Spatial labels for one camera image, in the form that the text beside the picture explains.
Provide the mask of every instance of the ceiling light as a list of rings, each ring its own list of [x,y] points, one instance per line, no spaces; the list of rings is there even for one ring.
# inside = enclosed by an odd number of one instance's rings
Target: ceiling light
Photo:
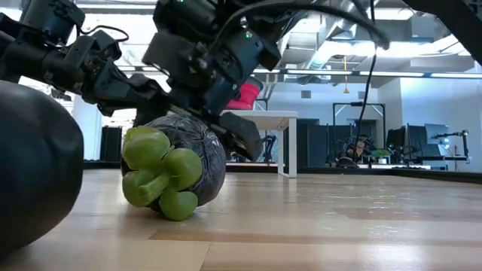
[[[350,71],[332,71],[332,70],[288,70],[286,73],[290,75],[351,75]]]
[[[155,5],[93,5],[78,4],[79,8],[95,8],[95,9],[133,9],[133,10],[154,10]]]
[[[433,78],[466,78],[466,79],[482,79],[482,74],[465,74],[465,73],[432,73]]]
[[[408,20],[414,15],[410,8],[376,8],[375,18],[377,20]]]
[[[270,71],[268,69],[255,69],[253,71],[253,73],[257,73],[257,74],[279,74],[280,70],[274,69],[274,70]]]
[[[368,76],[370,72],[360,72],[362,76]],[[422,77],[424,74],[423,72],[373,72],[373,76],[377,77],[402,77],[402,78],[411,78],[411,77]]]

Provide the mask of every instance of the black cabinet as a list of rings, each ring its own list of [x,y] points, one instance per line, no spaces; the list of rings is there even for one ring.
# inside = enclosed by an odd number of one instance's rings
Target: black cabinet
[[[100,144],[100,160],[105,162],[121,161],[122,128],[104,126]]]

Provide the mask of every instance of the textured ball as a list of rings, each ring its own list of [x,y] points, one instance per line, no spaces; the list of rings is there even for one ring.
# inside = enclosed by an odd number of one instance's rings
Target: textured ball
[[[201,158],[203,174],[194,185],[183,191],[193,192],[198,198],[198,206],[216,198],[226,173],[226,153],[216,134],[202,121],[181,114],[159,117],[145,125],[164,132],[176,148],[188,148]],[[121,166],[123,175],[131,171],[124,161]],[[157,200],[151,207],[160,212]]]

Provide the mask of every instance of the white table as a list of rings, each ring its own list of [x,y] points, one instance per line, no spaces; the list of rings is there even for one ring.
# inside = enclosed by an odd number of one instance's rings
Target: white table
[[[289,178],[297,176],[297,150],[296,150],[296,119],[298,113],[296,111],[251,111],[251,110],[228,110],[234,114],[244,117],[256,123],[260,130],[276,130],[278,131],[278,173]],[[285,156],[283,148],[283,131],[288,128],[288,174],[284,173]]]

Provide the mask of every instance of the wire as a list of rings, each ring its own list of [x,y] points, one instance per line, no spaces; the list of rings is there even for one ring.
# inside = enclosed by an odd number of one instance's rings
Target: wire
[[[273,10],[318,11],[323,14],[330,14],[335,17],[340,17],[352,23],[358,24],[366,29],[371,35],[377,36],[379,41],[375,41],[375,44],[379,44],[383,49],[387,50],[390,47],[390,40],[388,39],[387,35],[377,29],[372,22],[362,17],[324,5],[301,4],[296,1],[289,0],[285,0],[284,2],[266,0],[246,6],[233,13],[233,15],[226,21],[219,33],[216,35],[215,40],[212,42],[209,48],[209,53],[214,53],[215,51],[219,50],[225,36],[230,33],[230,30],[233,27],[239,24],[239,21],[243,17],[256,14],[272,13]]]
[[[375,20],[375,1],[374,0],[370,0],[370,14],[371,14],[371,21],[375,25],[376,20]],[[363,114],[365,113],[365,109],[367,108],[368,91],[370,90],[371,77],[372,77],[372,74],[374,73],[376,63],[377,63],[377,46],[375,45],[375,54],[373,59],[371,60],[370,71],[368,72],[367,84],[365,86],[365,97],[363,98],[363,106],[361,107],[360,119],[358,121],[358,128],[356,131],[356,140],[355,140],[356,145],[358,144],[358,139],[360,138],[360,132],[362,130]],[[356,151],[353,151],[354,161],[356,161],[356,155],[357,155]]]
[[[117,31],[117,32],[120,32],[122,33],[123,35],[125,35],[126,37],[125,38],[119,38],[119,39],[116,39],[117,42],[125,42],[125,41],[129,41],[129,34],[127,34],[127,32],[125,32],[124,30],[122,29],[119,29],[117,27],[113,27],[113,26],[104,26],[104,25],[98,25],[96,27],[94,27],[93,29],[89,30],[89,31],[84,31],[82,29],[79,28],[79,32],[84,34],[84,35],[90,35],[92,34],[94,31],[96,31],[97,29],[110,29],[110,30],[114,30],[114,31]]]

